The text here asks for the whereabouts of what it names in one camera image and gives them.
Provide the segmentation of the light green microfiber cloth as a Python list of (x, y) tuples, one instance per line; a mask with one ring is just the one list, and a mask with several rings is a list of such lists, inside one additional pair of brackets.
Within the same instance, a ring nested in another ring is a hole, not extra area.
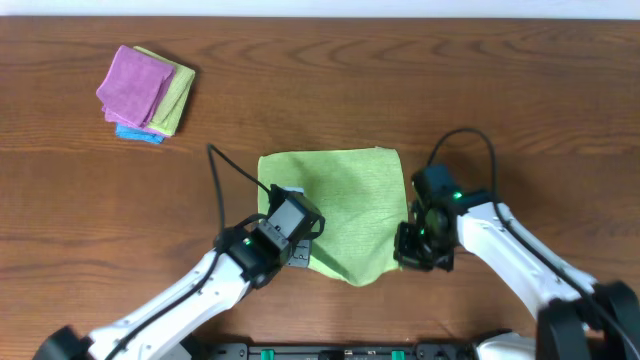
[(396, 150), (274, 153), (259, 159), (257, 172), (265, 185), (302, 190), (324, 216), (309, 269), (363, 287), (399, 268), (394, 238), (408, 219), (408, 202)]

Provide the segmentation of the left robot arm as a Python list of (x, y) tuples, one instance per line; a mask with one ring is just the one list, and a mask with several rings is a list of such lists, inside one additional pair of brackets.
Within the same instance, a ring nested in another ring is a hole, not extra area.
[(252, 231), (224, 229), (183, 278), (122, 319), (79, 337), (69, 326), (50, 335), (34, 360), (162, 359), (194, 330), (266, 286), (298, 243), (318, 234), (283, 232), (263, 221)]

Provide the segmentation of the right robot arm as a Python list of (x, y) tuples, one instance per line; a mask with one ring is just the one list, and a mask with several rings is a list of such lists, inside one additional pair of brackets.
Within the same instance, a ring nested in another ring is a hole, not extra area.
[(536, 334), (499, 331), (472, 346), (473, 359), (636, 359), (639, 301), (576, 269), (524, 228), (486, 191), (430, 194), (398, 226), (394, 258), (422, 271), (453, 268), (458, 247), (480, 258), (515, 293)]

